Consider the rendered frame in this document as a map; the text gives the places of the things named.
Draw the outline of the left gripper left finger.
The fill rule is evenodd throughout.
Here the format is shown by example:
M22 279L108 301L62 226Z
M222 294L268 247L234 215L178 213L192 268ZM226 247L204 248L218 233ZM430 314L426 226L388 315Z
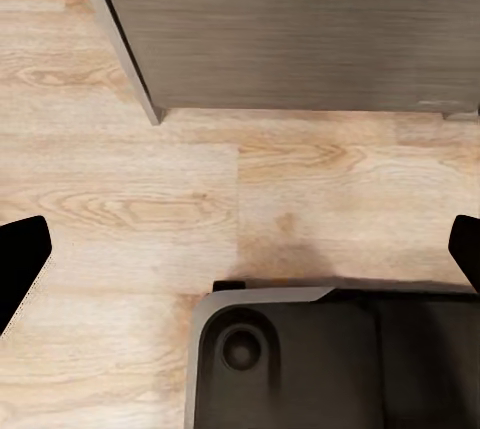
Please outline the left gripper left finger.
M0 226L0 335L51 254L43 215Z

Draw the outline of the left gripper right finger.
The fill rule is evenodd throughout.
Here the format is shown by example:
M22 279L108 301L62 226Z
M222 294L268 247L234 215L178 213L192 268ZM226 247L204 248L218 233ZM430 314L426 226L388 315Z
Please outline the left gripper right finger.
M480 219L458 215L452 226L448 249L480 295Z

